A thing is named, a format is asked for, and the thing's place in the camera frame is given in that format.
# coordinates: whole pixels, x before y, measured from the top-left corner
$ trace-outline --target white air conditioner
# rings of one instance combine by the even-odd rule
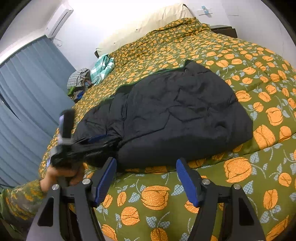
[[[53,38],[56,36],[57,32],[60,30],[72,12],[73,9],[68,4],[61,4],[47,24],[45,29],[46,37]]]

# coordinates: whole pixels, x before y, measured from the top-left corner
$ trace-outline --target bed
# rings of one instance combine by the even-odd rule
[[[149,32],[110,54],[115,68],[75,105],[75,126],[85,113],[114,94],[186,59],[219,75],[253,120],[253,138],[206,159],[189,162],[215,184],[239,183],[260,220],[266,240],[280,234],[296,213],[296,70],[272,50],[212,32],[196,18],[183,18]],[[40,165],[44,177],[51,147]],[[90,177],[93,167],[85,164]],[[218,205],[212,241],[218,240],[223,205]],[[147,167],[117,173],[96,209],[113,240],[187,240],[198,208],[187,199],[175,167]]]

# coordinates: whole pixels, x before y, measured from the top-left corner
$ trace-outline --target curtain fold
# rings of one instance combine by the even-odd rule
[[[74,105],[67,96],[74,71],[45,36],[0,65],[0,94],[5,100],[0,102],[0,183],[16,186],[38,177],[59,115]]]

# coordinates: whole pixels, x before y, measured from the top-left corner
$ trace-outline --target jacket sleeve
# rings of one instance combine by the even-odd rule
[[[40,180],[14,189],[4,189],[0,194],[0,219],[25,236],[44,197]]]

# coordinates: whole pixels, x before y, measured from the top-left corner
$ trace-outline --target brown nightstand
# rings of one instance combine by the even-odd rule
[[[237,32],[235,31],[235,28],[232,28],[231,26],[214,25],[210,26],[210,28],[216,34],[224,34],[229,37],[237,38]]]

